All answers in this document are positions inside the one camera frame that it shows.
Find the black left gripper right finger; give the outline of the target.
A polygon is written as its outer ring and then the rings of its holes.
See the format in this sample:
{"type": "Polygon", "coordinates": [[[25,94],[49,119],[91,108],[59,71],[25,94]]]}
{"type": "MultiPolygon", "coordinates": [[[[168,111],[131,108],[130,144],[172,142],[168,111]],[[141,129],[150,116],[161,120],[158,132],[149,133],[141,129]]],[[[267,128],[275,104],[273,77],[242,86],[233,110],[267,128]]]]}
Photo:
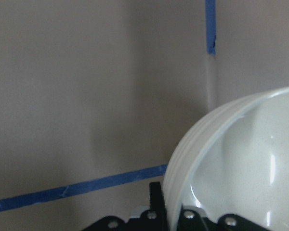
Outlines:
{"type": "Polygon", "coordinates": [[[193,210],[184,209],[180,214],[181,231],[206,231],[207,227],[202,217],[193,210]]]}

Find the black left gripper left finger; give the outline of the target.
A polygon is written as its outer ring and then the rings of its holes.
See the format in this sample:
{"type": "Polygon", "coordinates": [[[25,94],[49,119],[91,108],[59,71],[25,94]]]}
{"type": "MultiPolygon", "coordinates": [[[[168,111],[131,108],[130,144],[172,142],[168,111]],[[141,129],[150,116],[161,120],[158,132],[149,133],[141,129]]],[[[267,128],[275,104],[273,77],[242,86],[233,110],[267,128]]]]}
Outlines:
{"type": "Polygon", "coordinates": [[[154,231],[167,231],[167,211],[163,192],[159,181],[149,183],[150,210],[149,220],[153,224],[154,231]]]}

